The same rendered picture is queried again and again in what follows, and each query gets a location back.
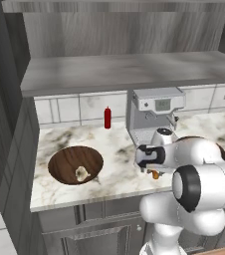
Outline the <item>grey tall side cupboard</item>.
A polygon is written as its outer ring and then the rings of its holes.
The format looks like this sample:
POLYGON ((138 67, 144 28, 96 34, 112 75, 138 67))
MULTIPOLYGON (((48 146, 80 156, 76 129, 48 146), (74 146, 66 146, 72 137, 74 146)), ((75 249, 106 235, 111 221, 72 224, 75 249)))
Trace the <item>grey tall side cupboard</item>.
POLYGON ((38 215, 30 211, 39 124, 21 93, 31 60, 24 17, 0 0, 0 212, 18 255, 47 255, 38 215))

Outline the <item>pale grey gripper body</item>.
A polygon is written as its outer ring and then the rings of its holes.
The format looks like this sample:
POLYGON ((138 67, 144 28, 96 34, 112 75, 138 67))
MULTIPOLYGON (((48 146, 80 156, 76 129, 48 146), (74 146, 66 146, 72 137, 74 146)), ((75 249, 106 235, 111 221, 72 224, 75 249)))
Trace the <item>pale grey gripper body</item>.
POLYGON ((140 171, 144 172, 144 173, 147 173, 147 174, 154 173, 154 172, 156 172, 158 175, 164 175, 165 174, 165 172, 160 171, 159 169, 148 169, 148 168, 144 168, 144 167, 141 167, 140 171))

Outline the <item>grey drawer front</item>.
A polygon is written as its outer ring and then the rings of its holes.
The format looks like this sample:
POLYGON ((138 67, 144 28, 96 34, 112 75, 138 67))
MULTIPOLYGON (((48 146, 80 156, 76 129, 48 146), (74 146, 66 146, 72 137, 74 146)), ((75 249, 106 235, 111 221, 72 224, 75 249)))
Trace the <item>grey drawer front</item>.
POLYGON ((106 200, 85 204, 80 207, 86 220, 105 218, 139 211, 141 196, 106 200))

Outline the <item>brown wooden bowl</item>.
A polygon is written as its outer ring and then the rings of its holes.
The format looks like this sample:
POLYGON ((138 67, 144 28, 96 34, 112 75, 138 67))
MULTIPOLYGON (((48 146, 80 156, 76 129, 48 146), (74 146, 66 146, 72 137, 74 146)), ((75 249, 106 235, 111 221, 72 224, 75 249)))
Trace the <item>brown wooden bowl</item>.
POLYGON ((104 166, 104 159, 94 148, 76 145, 63 148, 49 160, 48 170, 59 182, 68 185, 87 183, 98 176, 104 166), (78 182, 76 169, 84 166, 90 174, 84 181, 78 182))

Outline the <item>silver coffee machine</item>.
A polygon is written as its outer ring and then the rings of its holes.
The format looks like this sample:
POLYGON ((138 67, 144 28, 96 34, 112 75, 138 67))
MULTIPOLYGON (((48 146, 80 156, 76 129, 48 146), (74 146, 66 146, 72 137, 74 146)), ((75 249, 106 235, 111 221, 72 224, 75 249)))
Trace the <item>silver coffee machine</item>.
POLYGON ((176 130, 174 113, 185 105, 185 93, 177 87, 128 90, 125 125, 134 145, 167 143, 169 138, 164 138, 156 130, 176 130))

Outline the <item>grey wooden wall cupboard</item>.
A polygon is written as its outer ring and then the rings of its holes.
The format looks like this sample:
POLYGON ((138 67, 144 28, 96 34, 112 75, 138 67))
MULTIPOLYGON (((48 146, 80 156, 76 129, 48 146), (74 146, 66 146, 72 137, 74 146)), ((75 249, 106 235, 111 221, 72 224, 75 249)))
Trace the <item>grey wooden wall cupboard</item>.
POLYGON ((225 0, 3 0, 25 97, 225 83, 225 0))

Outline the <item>red sauce bottle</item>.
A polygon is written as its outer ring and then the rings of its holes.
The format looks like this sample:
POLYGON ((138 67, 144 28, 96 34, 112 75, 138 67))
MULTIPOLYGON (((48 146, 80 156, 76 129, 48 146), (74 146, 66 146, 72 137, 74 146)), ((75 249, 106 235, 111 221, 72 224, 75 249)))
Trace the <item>red sauce bottle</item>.
POLYGON ((112 121, 112 111, 109 107, 105 108, 105 128, 109 129, 111 128, 111 121, 112 121))

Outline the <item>pale garlic bulb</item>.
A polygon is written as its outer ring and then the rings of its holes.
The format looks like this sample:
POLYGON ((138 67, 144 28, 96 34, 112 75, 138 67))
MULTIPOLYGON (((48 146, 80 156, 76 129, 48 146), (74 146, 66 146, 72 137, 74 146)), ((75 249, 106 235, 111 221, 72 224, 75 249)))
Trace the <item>pale garlic bulb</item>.
POLYGON ((76 169, 76 178, 77 178, 78 182, 84 181, 89 176, 90 176, 90 174, 87 172, 87 170, 84 166, 79 166, 76 169))

